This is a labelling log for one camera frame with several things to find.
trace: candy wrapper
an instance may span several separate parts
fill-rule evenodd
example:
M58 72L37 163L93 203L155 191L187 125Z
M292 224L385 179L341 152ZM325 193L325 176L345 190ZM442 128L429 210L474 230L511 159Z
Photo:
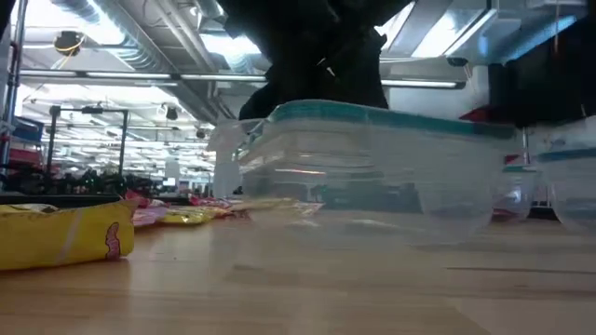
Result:
M257 199L234 204L230 210L248 213L255 222L266 225L314 224L309 220L324 204L303 203L288 198Z
M45 213L0 207L0 270L113 260L134 246L136 201Z
M197 207L215 207L215 208L230 208L232 203L224 199L217 198L199 198L196 195L191 195L189 198L191 205Z
M166 216L159 220L165 224L203 224L228 215L229 210L216 207L178 207L170 208Z
M132 223L135 228L152 225L164 218L166 214L168 214L168 209L164 207L139 208L134 212Z

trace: yellow snack bag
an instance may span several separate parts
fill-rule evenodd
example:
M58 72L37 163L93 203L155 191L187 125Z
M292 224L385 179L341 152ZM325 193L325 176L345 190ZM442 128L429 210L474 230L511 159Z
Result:
M136 201L89 208L2 212L0 270L111 260L134 247Z

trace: metal frame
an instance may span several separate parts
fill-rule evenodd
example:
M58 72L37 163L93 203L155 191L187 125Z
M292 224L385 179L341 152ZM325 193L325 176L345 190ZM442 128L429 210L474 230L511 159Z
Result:
M65 112L81 112L84 113L83 109L80 108L61 108L60 106L51 106L49 108L49 114L52 116L52 123L49 128L49 144L47 145L47 164L46 164L46 173L49 175L52 169L52 158L54 155L54 143L56 139L56 121L58 120L58 116L62 111ZM118 175L122 178L122 171L124 169L124 150L125 150L125 143L127 139L127 131L129 130L129 110L127 109L101 109L100 112L97 114L102 113L122 113L124 117L124 121L122 123L122 140L120 142L120 158L119 158L119 166L118 166Z
M17 92L20 85L20 67L22 65L22 45L25 38L25 15L27 14L28 4L29 0L20 0L19 2L19 15L15 30L15 41L14 43L11 43L13 54L10 63L10 71L8 73L6 109L3 119L8 125L12 125L15 116L15 108L17 107ZM10 157L10 136L4 136L2 143L0 143L0 155L0 164L5 166L8 164L8 159Z

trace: clear plastic container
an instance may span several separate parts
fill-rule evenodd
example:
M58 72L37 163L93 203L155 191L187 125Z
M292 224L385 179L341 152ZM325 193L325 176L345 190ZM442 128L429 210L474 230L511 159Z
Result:
M561 223L596 234L596 148L540 154L537 161Z
M493 218L499 221L527 218L534 201L537 180L535 167L505 167L494 189Z
M238 157L245 195L322 207L302 225L283 213L252 217L338 247L462 241L491 219L494 177L515 134L320 100L282 105L257 128Z

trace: black object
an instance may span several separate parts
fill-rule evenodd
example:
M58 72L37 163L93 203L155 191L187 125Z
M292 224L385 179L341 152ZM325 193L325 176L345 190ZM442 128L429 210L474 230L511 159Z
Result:
M491 65L487 121L528 127L596 114L594 60L596 22L590 15L559 34L558 52L553 37L505 66Z
M240 119L268 116L286 101L324 99L387 108L379 57L383 25L410 0L220 0L231 35L246 34L271 61L268 83Z
M8 26L8 19L12 13L12 8L15 6L17 0L3 0L0 1L0 38L4 36L4 30Z
M72 57L81 52L83 35L77 32L64 31L54 39L54 47L62 56Z
M176 121L178 119L178 112L176 112L176 107L168 107L168 111L166 112L166 118L172 121Z

